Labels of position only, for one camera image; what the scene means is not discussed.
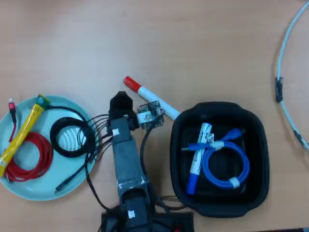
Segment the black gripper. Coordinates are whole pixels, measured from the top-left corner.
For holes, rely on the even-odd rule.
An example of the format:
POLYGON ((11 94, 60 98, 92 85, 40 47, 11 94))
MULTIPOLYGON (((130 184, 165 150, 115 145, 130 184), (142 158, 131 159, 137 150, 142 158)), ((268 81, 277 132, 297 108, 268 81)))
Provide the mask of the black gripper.
POLYGON ((133 110, 133 100, 125 91, 119 91, 110 100, 109 118, 118 119, 122 117, 127 118, 130 130, 134 131, 140 127, 137 114, 133 110))

